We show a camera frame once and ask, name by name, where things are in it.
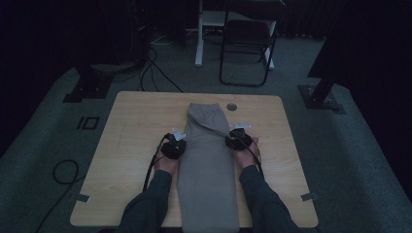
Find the folded gray garment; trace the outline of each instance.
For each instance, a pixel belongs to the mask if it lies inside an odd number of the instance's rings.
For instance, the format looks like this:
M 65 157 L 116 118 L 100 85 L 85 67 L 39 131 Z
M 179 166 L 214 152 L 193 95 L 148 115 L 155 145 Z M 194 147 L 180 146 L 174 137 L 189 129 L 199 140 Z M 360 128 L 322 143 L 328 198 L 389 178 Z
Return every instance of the folded gray garment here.
M 224 143 L 228 132 L 219 104 L 190 104 L 177 183 L 185 233 L 239 231 L 233 156 Z

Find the sleeve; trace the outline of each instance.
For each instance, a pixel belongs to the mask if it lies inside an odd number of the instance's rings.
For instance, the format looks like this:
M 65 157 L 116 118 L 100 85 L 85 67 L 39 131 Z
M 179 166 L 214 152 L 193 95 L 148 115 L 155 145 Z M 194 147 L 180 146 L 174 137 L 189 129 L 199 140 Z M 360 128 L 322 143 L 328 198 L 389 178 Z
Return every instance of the sleeve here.
M 116 232 L 157 232 L 166 217 L 171 183 L 169 173 L 155 171 L 148 189 L 127 204 Z
M 301 232 L 288 208 L 264 181 L 256 166 L 244 168 L 239 180 L 252 214 L 254 232 Z

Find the person's arm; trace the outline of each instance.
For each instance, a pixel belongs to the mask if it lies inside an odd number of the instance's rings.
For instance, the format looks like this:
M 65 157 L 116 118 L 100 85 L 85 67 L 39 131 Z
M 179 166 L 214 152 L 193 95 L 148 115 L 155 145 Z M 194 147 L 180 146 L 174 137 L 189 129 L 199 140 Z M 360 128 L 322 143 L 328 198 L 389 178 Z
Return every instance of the person's arm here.
M 253 138 L 250 150 L 258 155 L 258 138 Z M 254 232 L 300 232 L 288 208 L 258 172 L 255 160 L 248 150 L 234 151 L 242 173 L 239 181 L 246 203 L 252 214 Z
M 172 160 L 160 152 L 154 165 L 154 177 L 148 189 L 133 200 L 124 209 L 118 233 L 157 232 L 164 221 L 168 207 L 168 197 L 172 177 L 178 160 Z

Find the wire on floor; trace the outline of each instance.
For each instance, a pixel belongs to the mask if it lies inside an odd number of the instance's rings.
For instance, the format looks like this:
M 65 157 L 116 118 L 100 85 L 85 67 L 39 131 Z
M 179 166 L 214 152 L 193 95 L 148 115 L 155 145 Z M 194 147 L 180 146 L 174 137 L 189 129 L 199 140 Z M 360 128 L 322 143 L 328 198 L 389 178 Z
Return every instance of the wire on floor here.
M 56 175 L 57 168 L 58 168 L 60 165 L 64 164 L 64 163 L 72 163 L 72 164 L 75 165 L 75 168 L 76 168 L 76 172 L 75 172 L 75 174 L 74 174 L 74 176 L 73 176 L 73 178 L 72 178 L 72 180 L 71 180 L 70 182 L 63 182 L 63 181 L 61 181 L 61 180 L 57 177 L 57 175 Z M 64 191 L 64 193 L 60 196 L 60 198 L 58 198 L 58 200 L 54 203 L 54 205 L 49 209 L 49 211 L 48 211 L 48 212 L 46 213 L 46 215 L 43 217 L 42 221 L 40 222 L 39 226 L 37 227 L 37 229 L 36 229 L 36 231 L 35 231 L 36 233 L 38 233 L 38 232 L 40 231 L 40 229 L 42 228 L 43 224 L 44 224 L 45 221 L 48 219 L 48 217 L 50 216 L 50 214 L 52 213 L 52 211 L 53 211 L 53 210 L 55 209 L 55 207 L 57 207 L 57 205 L 63 200 L 63 198 L 66 196 L 66 194 L 67 194 L 67 193 L 69 192 L 69 190 L 72 188 L 72 186 L 73 186 L 75 183 L 78 183 L 78 182 L 84 180 L 85 177 L 86 177 L 86 176 L 82 176 L 82 177 L 79 178 L 79 164 L 78 164 L 75 160 L 66 159 L 66 160 L 63 160 L 63 161 L 57 163 L 57 164 L 54 166 L 54 168 L 52 169 L 52 178 L 54 179 L 54 181 L 57 182 L 57 183 L 59 183 L 59 184 L 64 184 L 64 185 L 68 184 L 68 186 L 67 186 L 66 190 Z

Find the black chair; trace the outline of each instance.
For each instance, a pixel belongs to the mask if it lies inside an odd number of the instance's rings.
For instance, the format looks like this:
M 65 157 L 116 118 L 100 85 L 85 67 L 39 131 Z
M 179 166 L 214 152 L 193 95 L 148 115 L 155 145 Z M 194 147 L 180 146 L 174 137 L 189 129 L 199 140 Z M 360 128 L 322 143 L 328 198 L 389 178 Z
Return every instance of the black chair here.
M 282 0 L 226 0 L 219 70 L 219 78 L 223 84 L 259 87 L 266 83 L 276 42 L 277 25 L 283 18 L 285 9 L 286 6 Z M 239 14 L 246 19 L 229 18 L 229 13 Z M 275 22 L 273 31 L 269 28 L 268 21 Z M 241 51 L 226 50 L 228 45 L 256 48 L 259 49 L 259 52 L 242 51 L 243 49 Z M 267 49 L 270 49 L 270 53 L 266 62 L 264 78 L 260 83 L 234 83 L 223 79 L 223 55 L 225 52 L 259 54 L 258 62 L 261 62 Z

